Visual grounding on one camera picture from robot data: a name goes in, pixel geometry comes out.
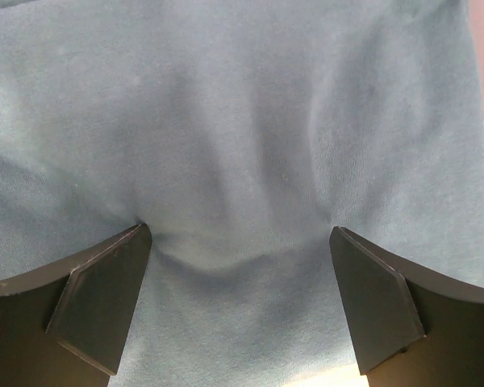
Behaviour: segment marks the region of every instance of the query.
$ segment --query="gray cloth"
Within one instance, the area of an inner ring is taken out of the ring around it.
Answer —
[[[457,0],[0,10],[0,279],[146,222],[111,386],[353,362],[328,236],[484,286],[484,126]]]

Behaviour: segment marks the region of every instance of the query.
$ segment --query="dark plastic part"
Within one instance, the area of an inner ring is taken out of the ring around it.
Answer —
[[[331,250],[356,354],[357,348],[365,348],[369,354],[364,358],[374,358],[379,362],[382,344],[377,347],[370,344],[376,341],[374,335],[383,335],[386,327],[390,326],[386,318],[376,317],[372,318],[382,321],[383,326],[369,325],[369,316],[366,315],[373,308],[381,313],[384,301],[389,298],[386,295],[383,295],[384,298],[359,295],[381,293],[384,286],[381,282],[387,276],[377,276],[376,270],[357,270],[358,277],[349,284],[348,274],[341,273],[354,270],[354,265],[362,266],[366,257],[373,263],[381,262],[379,267],[387,273],[392,270],[405,279],[426,332],[426,337],[406,347],[399,345],[396,355],[384,357],[378,366],[370,369],[366,373],[370,387],[484,387],[483,288],[405,260],[343,228],[333,230]],[[336,264],[342,260],[346,263]],[[352,292],[343,291],[348,287],[353,287]],[[356,300],[348,300],[348,296],[356,297]],[[359,300],[371,299],[374,299],[371,301],[373,305],[359,304]],[[367,332],[367,335],[354,336],[355,328],[352,327],[359,327],[357,329]],[[383,340],[395,343],[395,332],[391,330],[391,335],[386,335]],[[361,358],[357,354],[357,362],[360,363]]]
[[[118,370],[151,247],[137,225],[0,281],[0,387],[106,387]]]

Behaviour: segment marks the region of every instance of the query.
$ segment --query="wrinkled fabric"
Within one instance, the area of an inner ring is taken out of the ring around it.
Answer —
[[[335,225],[484,286],[464,2],[0,9],[0,279],[137,222],[154,244],[113,387],[351,364]]]

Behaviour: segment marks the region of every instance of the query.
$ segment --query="gray t-shirt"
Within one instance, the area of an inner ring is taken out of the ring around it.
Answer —
[[[353,362],[335,225],[484,286],[465,2],[0,9],[0,279],[140,221],[154,245],[112,387]]]

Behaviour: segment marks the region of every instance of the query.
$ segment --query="cloth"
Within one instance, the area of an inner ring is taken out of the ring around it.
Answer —
[[[0,9],[0,279],[136,222],[154,244],[113,387],[275,386],[354,362],[335,225],[484,286],[465,3]]]

